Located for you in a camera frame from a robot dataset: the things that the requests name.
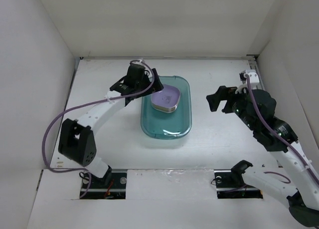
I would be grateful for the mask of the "aluminium rail right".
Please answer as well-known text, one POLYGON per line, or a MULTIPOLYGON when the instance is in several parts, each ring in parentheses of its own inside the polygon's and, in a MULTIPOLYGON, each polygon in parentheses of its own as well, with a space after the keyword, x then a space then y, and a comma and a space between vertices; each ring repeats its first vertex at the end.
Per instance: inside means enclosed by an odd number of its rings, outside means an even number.
POLYGON ((250 57, 249 60, 248 60, 248 63, 249 63, 250 69, 251 70, 255 70, 257 75, 258 75, 258 77, 259 77, 259 84, 258 84, 258 86, 256 86, 256 88, 265 90, 265 87, 264 87, 264 84, 263 84, 263 81, 262 81, 262 77, 261 77, 261 74, 260 74, 260 71, 259 71, 259 68, 258 68, 258 64, 257 64, 256 58, 255 57, 250 57))

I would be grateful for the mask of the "purple square plate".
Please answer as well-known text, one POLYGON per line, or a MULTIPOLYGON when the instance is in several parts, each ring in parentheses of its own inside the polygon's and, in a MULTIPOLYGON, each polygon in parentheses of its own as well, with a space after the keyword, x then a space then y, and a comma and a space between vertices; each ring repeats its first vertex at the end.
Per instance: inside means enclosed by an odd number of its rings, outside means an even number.
POLYGON ((157 111, 172 113, 178 107, 180 96, 177 87, 164 84, 163 90, 151 94, 151 105, 157 111))

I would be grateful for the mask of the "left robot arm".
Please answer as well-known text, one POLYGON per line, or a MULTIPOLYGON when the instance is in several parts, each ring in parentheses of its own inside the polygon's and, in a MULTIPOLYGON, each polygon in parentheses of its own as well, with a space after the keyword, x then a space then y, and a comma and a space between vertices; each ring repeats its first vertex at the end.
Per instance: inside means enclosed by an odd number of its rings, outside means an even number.
POLYGON ((97 156, 95 134, 118 111, 131 101, 163 90, 157 70, 133 61, 127 74, 114 83, 105 98, 75 120, 66 119, 61 126, 58 151, 88 170, 94 182, 106 187, 112 168, 97 156))

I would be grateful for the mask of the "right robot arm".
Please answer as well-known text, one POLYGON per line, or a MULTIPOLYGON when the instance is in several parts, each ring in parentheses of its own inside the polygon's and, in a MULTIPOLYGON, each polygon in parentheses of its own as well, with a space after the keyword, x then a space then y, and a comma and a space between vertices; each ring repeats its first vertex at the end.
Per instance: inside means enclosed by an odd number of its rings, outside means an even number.
POLYGON ((257 142, 284 168, 293 185, 258 171, 245 160, 231 168, 231 182, 239 187, 249 185, 260 189, 283 204, 301 225, 318 228, 319 174, 304 154, 291 126, 275 116, 275 99, 260 89, 242 91, 220 86, 214 94, 207 95, 206 100, 212 112, 225 101, 222 112, 235 113, 242 120, 257 142))

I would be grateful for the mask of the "teal transparent plastic bin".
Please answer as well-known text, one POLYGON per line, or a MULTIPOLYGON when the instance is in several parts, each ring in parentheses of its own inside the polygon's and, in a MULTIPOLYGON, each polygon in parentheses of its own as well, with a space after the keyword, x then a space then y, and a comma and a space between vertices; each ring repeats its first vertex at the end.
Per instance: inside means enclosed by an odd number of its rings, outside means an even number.
POLYGON ((141 129, 155 139, 177 139, 189 133, 192 127, 191 95, 189 83, 180 76, 161 76, 163 86, 180 91, 179 100, 174 100, 176 109, 162 112, 152 106, 151 96, 143 97, 141 107, 141 129))

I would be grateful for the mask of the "front mounting rail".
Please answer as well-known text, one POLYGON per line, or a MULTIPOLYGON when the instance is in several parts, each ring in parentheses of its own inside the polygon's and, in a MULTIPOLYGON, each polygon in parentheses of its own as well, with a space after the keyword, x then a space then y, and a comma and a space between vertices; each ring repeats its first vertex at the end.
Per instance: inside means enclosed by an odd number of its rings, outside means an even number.
POLYGON ((107 185, 96 178, 82 179, 81 199, 106 200, 204 200, 262 199, 252 186, 234 182, 230 170, 114 170, 107 185))

